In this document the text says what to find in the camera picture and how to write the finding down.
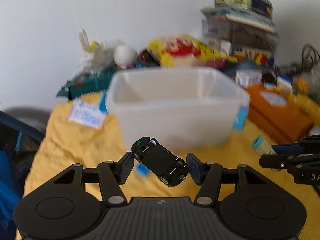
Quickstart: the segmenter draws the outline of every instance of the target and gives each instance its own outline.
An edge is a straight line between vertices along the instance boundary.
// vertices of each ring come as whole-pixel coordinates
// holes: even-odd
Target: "blue fabric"
[[[10,235],[13,223],[13,208],[22,198],[23,189],[19,185],[12,163],[4,151],[0,152],[0,227],[1,235]]]

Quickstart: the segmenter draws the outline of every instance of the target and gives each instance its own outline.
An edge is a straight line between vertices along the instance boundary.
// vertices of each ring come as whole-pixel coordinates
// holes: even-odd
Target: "round white object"
[[[119,66],[131,65],[136,62],[137,57],[137,52],[127,45],[118,45],[113,53],[115,63]]]

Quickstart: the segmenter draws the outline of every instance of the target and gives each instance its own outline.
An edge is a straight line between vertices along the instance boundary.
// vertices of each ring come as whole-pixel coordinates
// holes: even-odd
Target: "yellow fabric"
[[[99,99],[99,93],[82,98],[83,101],[92,104],[97,104]],[[96,167],[106,160],[117,161],[125,153],[114,115],[107,116],[103,127],[96,130],[74,122],[68,122],[67,117],[71,107],[72,102],[63,103],[52,111],[46,138],[35,156],[31,172],[26,180],[25,194],[30,193],[73,163],[82,163],[85,168]],[[274,144],[252,122],[247,121],[244,130],[241,133],[233,131],[230,139],[224,145],[189,149],[174,154],[185,159],[188,152],[193,152],[203,162],[216,162],[231,169],[237,168],[240,163],[248,164],[304,204],[308,218],[299,239],[320,239],[320,227],[318,225],[320,215],[319,197],[311,186],[294,184],[293,177],[287,172],[272,172],[259,166],[259,156],[251,149],[251,144],[260,134],[269,143]],[[222,185],[220,199],[233,192],[233,186]],[[177,187],[167,187],[154,174],[149,175],[148,178],[143,178],[133,169],[126,184],[122,185],[121,189],[128,200],[132,196],[169,197],[186,195],[193,200],[199,187],[193,183],[190,175]],[[101,199],[97,184],[88,184],[86,190]]]

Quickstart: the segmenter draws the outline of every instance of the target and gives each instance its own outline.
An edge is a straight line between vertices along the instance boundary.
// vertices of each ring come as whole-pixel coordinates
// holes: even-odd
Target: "yellow bag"
[[[153,40],[148,45],[148,52],[162,67],[203,66],[209,60],[223,58],[222,54],[188,34]]]

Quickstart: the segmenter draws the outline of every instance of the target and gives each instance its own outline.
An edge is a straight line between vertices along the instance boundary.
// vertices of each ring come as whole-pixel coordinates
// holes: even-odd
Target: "toy car wheel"
[[[167,178],[167,176],[161,175],[159,178],[164,184],[166,184],[166,185],[169,184],[169,179]]]
[[[159,142],[158,142],[157,139],[155,139],[155,138],[151,138],[151,139],[150,139],[150,142],[151,142],[154,146],[159,145]]]
[[[135,152],[135,153],[133,154],[133,157],[134,157],[138,162],[141,162],[142,157],[141,157],[141,154],[140,154],[140,153]]]
[[[179,163],[182,167],[186,166],[186,162],[180,158],[177,159],[177,163]]]

